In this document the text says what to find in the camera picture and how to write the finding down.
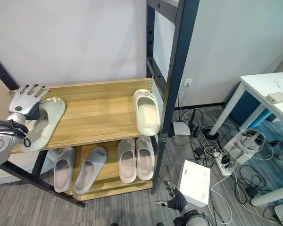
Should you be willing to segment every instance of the slide sandal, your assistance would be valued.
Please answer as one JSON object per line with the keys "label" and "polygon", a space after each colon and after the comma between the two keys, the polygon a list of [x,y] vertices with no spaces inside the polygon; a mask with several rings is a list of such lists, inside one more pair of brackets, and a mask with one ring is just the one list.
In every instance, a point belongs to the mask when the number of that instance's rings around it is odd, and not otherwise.
{"label": "slide sandal", "polygon": [[139,137],[136,140],[137,176],[141,180],[150,180],[154,174],[154,151],[150,138]]}
{"label": "slide sandal", "polygon": [[49,98],[40,103],[40,115],[38,120],[27,120],[25,126],[29,132],[27,137],[32,142],[30,147],[20,145],[22,152],[39,151],[47,145],[59,120],[62,118],[66,105],[65,102],[57,97]]}
{"label": "slide sandal", "polygon": [[133,95],[137,130],[144,136],[153,136],[159,132],[160,115],[157,99],[147,89],[139,89]]}
{"label": "slide sandal", "polygon": [[131,183],[136,179],[135,142],[124,139],[117,146],[117,161],[119,177],[124,183]]}
{"label": "slide sandal", "polygon": [[75,149],[63,148],[53,167],[53,184],[56,192],[65,192],[71,186],[75,165]]}
{"label": "slide sandal", "polygon": [[107,151],[96,147],[83,162],[81,171],[75,181],[74,190],[77,194],[86,193],[107,161]]}

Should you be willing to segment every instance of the slipper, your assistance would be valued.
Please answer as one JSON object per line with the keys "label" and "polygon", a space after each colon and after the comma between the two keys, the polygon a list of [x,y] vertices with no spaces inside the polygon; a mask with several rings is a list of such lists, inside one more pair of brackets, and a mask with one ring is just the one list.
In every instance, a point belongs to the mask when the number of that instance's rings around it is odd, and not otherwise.
{"label": "slipper", "polygon": [[[48,150],[41,170],[41,174],[53,168],[53,165],[60,150],[61,149]],[[36,163],[39,153],[40,152],[26,152],[26,153],[11,154],[8,161],[24,169],[27,172],[32,173],[34,164]],[[0,184],[11,183],[20,180],[21,179],[0,169]]]}
{"label": "slipper", "polygon": [[75,181],[74,190],[77,194],[86,193],[107,161],[107,151],[96,147],[83,162],[81,171]]}
{"label": "slipper", "polygon": [[136,179],[135,142],[124,139],[117,146],[117,161],[119,177],[124,183],[131,183]]}
{"label": "slipper", "polygon": [[148,137],[139,137],[136,140],[137,176],[141,180],[150,180],[154,174],[154,151]]}
{"label": "slipper", "polygon": [[53,167],[53,184],[56,192],[65,192],[72,182],[75,165],[75,149],[73,147],[63,148],[55,161]]}
{"label": "slipper", "polygon": [[40,103],[41,118],[25,121],[25,126],[29,130],[27,137],[30,139],[31,145],[25,147],[24,144],[21,144],[20,150],[22,152],[34,152],[44,148],[62,118],[65,108],[65,102],[57,97],[49,98]]}
{"label": "slipper", "polygon": [[157,99],[147,89],[139,89],[133,95],[137,130],[144,136],[153,136],[159,132],[160,115]]}

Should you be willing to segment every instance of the robotic hand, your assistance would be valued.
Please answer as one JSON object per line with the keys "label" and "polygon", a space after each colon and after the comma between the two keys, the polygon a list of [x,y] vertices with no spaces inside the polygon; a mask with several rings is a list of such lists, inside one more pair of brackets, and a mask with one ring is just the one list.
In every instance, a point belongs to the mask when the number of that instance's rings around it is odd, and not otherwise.
{"label": "robotic hand", "polygon": [[173,198],[169,201],[155,201],[156,205],[165,206],[174,210],[178,210],[181,217],[175,218],[173,221],[175,226],[209,226],[209,219],[204,214],[200,214],[197,210],[192,210],[184,195],[170,181],[164,181],[169,195]]}
{"label": "robotic hand", "polygon": [[38,95],[44,87],[38,84],[21,86],[13,96],[8,108],[9,116],[6,121],[0,121],[0,164],[9,159],[12,149],[21,139],[26,147],[30,146],[25,121],[40,118],[40,102],[50,91],[46,89]]}

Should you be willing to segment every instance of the white box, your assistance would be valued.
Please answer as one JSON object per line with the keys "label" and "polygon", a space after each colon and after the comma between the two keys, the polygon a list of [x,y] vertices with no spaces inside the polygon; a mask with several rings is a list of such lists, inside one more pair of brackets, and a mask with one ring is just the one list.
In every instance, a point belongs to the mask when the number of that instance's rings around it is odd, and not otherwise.
{"label": "white box", "polygon": [[211,169],[185,160],[179,176],[178,188],[186,200],[196,206],[208,204]]}

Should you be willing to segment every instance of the black cable bundle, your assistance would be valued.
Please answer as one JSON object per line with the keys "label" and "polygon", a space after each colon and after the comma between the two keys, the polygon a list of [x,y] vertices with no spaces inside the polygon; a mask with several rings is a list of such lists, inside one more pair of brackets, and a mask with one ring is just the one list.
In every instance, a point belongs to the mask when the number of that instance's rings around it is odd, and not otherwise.
{"label": "black cable bundle", "polygon": [[27,138],[25,133],[28,133],[28,129],[26,126],[16,123],[15,121],[13,121],[12,119],[9,121],[0,121],[0,126],[1,127],[5,127],[6,129],[0,129],[0,134],[1,135],[9,135],[9,136],[14,136],[14,137],[19,137],[21,139],[23,139],[23,144],[25,147],[30,147],[31,145],[31,141]]}

